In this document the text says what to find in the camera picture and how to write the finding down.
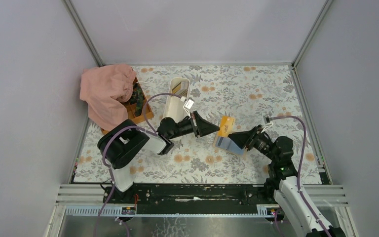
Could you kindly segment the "orange yellow credit card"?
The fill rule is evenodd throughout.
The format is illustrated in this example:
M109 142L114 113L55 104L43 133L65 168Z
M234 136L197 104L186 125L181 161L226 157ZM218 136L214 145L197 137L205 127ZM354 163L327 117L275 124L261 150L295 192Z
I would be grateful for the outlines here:
M220 130L218 131L218 136L219 137L228 137L229 134L232 133L233 131L233 125L235 122L235 118L230 117L230 116L222 116L219 128Z

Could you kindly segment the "white card with grey stripe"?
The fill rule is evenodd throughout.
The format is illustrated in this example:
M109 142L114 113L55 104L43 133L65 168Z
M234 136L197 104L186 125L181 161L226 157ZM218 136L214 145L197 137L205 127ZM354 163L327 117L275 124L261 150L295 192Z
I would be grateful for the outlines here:
M216 142L216 146L222 149L228 149L231 146L232 140L228 137L219 136Z

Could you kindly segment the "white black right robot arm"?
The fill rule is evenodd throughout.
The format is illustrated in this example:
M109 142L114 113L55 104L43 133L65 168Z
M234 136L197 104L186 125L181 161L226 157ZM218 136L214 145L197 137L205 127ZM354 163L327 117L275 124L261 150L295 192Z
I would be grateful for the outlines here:
M334 227L318 210L299 180L292 161L293 140L279 136L272 141L261 126L228 135L239 148L256 149L271 160L269 177L264 183L263 196L269 203L278 203L299 237L344 237L340 227Z

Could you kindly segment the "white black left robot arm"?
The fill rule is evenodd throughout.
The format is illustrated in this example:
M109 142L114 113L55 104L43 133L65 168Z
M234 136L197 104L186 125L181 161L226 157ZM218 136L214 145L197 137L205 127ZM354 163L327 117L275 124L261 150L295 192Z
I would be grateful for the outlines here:
M125 120L97 143L103 161L110 167L116 188L114 196L122 203L133 198L133 178L128 166L140 150L162 156L174 147L172 139L188 134L203 137L219 130L219 126L202 118L197 111L191 112L179 122L170 117L163 118L155 133L137 126L130 119Z

